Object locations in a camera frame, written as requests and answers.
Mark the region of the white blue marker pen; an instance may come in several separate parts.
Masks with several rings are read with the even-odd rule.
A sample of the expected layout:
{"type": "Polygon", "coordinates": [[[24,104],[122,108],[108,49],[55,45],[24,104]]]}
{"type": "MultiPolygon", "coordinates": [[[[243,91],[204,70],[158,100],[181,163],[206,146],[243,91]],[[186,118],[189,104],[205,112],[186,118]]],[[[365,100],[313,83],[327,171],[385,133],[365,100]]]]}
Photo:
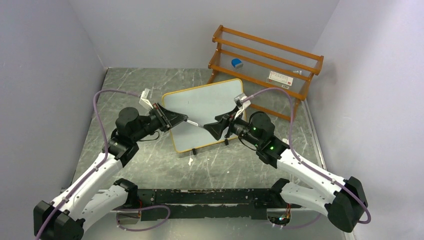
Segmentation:
{"type": "Polygon", "coordinates": [[[197,123],[197,122],[191,121],[191,120],[189,120],[189,119],[187,119],[187,120],[186,120],[186,122],[187,122],[188,124],[193,125],[193,126],[196,126],[196,127],[199,127],[199,128],[204,129],[204,126],[203,126],[202,124],[197,123]]]}

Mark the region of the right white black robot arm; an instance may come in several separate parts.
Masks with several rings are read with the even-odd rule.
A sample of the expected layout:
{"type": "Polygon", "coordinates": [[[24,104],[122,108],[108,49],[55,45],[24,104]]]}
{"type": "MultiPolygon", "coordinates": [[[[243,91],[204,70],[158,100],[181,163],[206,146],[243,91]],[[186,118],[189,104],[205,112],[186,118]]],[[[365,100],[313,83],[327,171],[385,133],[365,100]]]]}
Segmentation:
{"type": "Polygon", "coordinates": [[[253,113],[248,121],[236,115],[238,109],[215,117],[215,122],[204,125],[216,140],[225,131],[254,146],[258,158],[266,165],[286,171],[299,178],[307,187],[284,180],[270,193],[275,207],[285,203],[299,205],[326,216],[339,230],[351,233],[361,217],[368,214],[368,201],[359,179],[346,179],[333,174],[305,159],[275,136],[275,125],[262,112],[253,113]]]}

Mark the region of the yellow framed whiteboard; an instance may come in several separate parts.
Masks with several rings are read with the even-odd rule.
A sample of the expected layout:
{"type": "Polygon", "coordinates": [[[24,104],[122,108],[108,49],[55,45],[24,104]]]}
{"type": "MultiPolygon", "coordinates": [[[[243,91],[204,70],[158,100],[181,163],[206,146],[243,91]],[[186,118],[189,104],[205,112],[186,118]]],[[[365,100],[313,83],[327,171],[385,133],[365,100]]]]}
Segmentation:
{"type": "Polygon", "coordinates": [[[242,80],[233,78],[164,94],[162,103],[167,110],[185,114],[189,121],[198,124],[184,121],[170,130],[176,152],[190,152],[224,142],[223,136],[216,140],[200,126],[214,123],[215,116],[233,110],[234,98],[243,92],[242,80]]]}

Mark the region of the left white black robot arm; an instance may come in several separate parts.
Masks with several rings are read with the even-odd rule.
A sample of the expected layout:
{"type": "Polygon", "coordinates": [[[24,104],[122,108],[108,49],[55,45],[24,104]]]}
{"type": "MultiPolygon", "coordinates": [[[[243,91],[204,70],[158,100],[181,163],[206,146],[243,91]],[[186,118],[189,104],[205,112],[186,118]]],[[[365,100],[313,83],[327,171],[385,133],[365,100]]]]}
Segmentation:
{"type": "Polygon", "coordinates": [[[122,170],[139,150],[138,141],[156,131],[166,132],[188,120],[186,114],[153,104],[147,116],[134,107],[123,108],[115,130],[94,163],[69,188],[52,201],[40,201],[33,210],[37,240],[80,240],[110,211],[131,210],[139,203],[138,187],[120,179],[105,192],[102,184],[122,170]]]}

